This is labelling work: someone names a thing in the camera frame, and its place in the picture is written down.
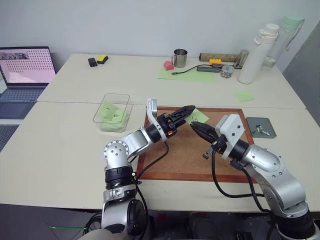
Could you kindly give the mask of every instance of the laptop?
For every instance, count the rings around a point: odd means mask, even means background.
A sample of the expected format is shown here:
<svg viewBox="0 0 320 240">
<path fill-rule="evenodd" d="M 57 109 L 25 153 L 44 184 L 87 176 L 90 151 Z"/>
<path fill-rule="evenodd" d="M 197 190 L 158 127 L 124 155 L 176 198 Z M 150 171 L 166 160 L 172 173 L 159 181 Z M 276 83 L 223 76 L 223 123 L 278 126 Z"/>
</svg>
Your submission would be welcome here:
<svg viewBox="0 0 320 240">
<path fill-rule="evenodd" d="M 0 119 L 24 119 L 56 71 L 47 46 L 0 47 Z"/>
</svg>

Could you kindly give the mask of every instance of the laptop screen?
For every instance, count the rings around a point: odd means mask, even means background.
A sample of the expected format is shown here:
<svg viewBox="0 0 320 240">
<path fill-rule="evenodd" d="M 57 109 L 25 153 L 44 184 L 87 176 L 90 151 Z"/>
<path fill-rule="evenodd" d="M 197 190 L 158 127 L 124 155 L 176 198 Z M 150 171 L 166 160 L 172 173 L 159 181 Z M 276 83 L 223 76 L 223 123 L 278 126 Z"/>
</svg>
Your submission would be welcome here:
<svg viewBox="0 0 320 240">
<path fill-rule="evenodd" d="M 0 47 L 0 70 L 8 88 L 45 87 L 56 75 L 47 46 Z"/>
</svg>

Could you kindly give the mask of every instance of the small black box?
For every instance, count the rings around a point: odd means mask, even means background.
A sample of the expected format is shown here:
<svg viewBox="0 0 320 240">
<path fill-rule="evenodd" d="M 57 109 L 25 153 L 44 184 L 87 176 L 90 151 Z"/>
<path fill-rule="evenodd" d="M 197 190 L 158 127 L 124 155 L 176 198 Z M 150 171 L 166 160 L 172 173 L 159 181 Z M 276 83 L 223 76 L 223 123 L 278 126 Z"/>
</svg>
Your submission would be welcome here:
<svg viewBox="0 0 320 240">
<path fill-rule="evenodd" d="M 98 63 L 96 62 L 96 60 L 95 60 L 94 57 L 88 58 L 88 62 L 89 62 L 89 64 L 90 64 L 90 67 L 98 66 Z"/>
</svg>

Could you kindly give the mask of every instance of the wooden frame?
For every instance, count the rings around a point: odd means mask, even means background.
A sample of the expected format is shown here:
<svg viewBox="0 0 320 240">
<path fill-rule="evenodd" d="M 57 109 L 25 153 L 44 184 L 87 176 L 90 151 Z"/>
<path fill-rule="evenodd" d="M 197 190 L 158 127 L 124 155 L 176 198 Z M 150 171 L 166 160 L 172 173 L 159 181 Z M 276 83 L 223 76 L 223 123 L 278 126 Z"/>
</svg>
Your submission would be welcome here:
<svg viewBox="0 0 320 240">
<path fill-rule="evenodd" d="M 168 110 L 176 111 L 179 107 L 172 106 L 160 106 L 158 110 Z M 201 112 L 234 112 L 238 113 L 242 124 L 244 126 L 244 133 L 248 140 L 249 144 L 254 144 L 251 131 L 247 124 L 245 115 L 240 108 L 197 108 Z M 144 127 L 149 125 L 149 120 L 147 115 L 145 116 Z M 144 168 L 145 153 L 139 156 L 138 165 L 137 165 L 137 174 L 139 174 Z M 140 179 L 149 179 L 149 180 L 180 180 L 180 181 L 203 181 L 203 182 L 212 182 L 213 178 L 211 174 L 199 174 L 199 173 L 172 173 L 172 172 L 148 172 L 146 171 Z M 217 175 L 217 180 L 219 182 L 228 182 L 228 183 L 248 183 L 247 177 L 245 175 Z"/>
</svg>

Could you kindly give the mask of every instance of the floor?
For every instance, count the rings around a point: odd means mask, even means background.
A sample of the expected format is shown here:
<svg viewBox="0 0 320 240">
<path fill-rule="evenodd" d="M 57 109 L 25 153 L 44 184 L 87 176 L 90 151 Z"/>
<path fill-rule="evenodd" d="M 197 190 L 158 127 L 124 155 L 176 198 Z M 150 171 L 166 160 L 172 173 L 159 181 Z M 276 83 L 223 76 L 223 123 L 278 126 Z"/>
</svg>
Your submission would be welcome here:
<svg viewBox="0 0 320 240">
<path fill-rule="evenodd" d="M 72 209 L 0 204 L 0 239 L 2 240 L 77 240 L 81 229 L 51 227 L 83 227 L 93 212 Z M 188 239 L 186 222 L 190 212 L 151 211 L 155 222 L 154 240 Z M 220 229 L 225 240 L 235 240 L 236 233 L 251 232 L 253 239 L 265 239 L 268 217 L 227 212 L 204 213 Z M 279 235 L 273 232 L 272 240 Z"/>
</svg>

